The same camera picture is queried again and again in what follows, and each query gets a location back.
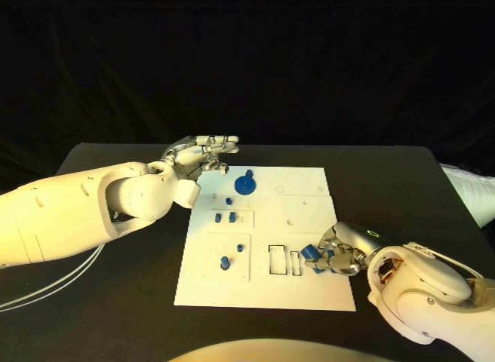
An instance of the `white cable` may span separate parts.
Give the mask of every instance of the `white cable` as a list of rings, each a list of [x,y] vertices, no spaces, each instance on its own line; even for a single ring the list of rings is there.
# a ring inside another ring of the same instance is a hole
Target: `white cable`
[[[21,297],[16,300],[12,300],[11,302],[5,303],[0,305],[0,308],[8,307],[9,305],[16,304],[18,302],[22,302],[24,300],[26,300],[28,298],[31,298],[32,296],[37,296],[38,294],[41,294],[42,292],[45,292],[47,290],[50,290],[55,285],[58,285],[60,283],[63,283],[64,281],[68,280],[70,277],[73,277],[76,275],[76,273],[83,270],[84,266],[87,266],[84,268],[84,270],[78,273],[77,277],[57,290],[54,290],[51,293],[48,293],[45,296],[42,296],[41,298],[34,299],[31,302],[26,302],[25,304],[21,304],[9,309],[3,309],[0,310],[0,313],[3,311],[11,311],[12,309],[16,309],[28,304],[35,303],[37,301],[39,301],[41,299],[47,298],[48,296],[51,296],[52,294],[55,294],[60,290],[63,290],[77,279],[78,277],[84,274],[84,272],[87,271],[87,269],[91,267],[91,264],[94,263],[94,261],[99,258],[99,255],[101,253],[104,249],[104,244],[100,245],[94,251],[94,253],[90,255],[90,257],[87,258],[87,261],[78,266],[78,268],[68,274],[65,275],[65,277],[63,277],[54,284],[50,284],[45,288],[42,288],[41,290],[38,290],[37,292],[31,293],[28,296]]]

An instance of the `black backdrop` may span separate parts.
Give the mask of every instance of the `black backdrop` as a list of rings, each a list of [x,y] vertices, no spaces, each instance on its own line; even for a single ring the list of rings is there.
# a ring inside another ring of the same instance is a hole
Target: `black backdrop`
[[[0,5],[0,187],[80,142],[420,145],[495,174],[495,8]]]

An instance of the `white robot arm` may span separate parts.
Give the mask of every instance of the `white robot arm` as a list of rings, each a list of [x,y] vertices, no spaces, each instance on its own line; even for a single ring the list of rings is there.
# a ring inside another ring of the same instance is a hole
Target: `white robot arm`
[[[65,258],[152,225],[177,202],[192,208],[201,172],[228,172],[236,136],[187,137],[161,161],[55,176],[0,196],[0,268]]]
[[[370,301],[402,335],[425,345],[443,339],[472,360],[495,361],[495,281],[416,243],[390,245],[373,230],[338,222],[318,245],[324,256],[306,264],[348,276],[368,269]]]

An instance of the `small blue object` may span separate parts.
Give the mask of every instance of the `small blue object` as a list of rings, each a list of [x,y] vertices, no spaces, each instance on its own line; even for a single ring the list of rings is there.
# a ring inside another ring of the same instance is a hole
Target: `small blue object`
[[[253,170],[247,170],[247,174],[237,178],[234,182],[234,189],[240,195],[250,195],[256,190],[256,181],[254,181]]]
[[[223,270],[228,270],[231,267],[231,262],[228,261],[228,258],[223,256]]]
[[[302,250],[302,255],[304,258],[308,259],[319,259],[321,258],[321,253],[318,252],[316,248],[312,246],[312,244],[309,244],[304,250]],[[315,268],[315,272],[316,274],[322,273],[325,270],[324,269],[316,269]]]

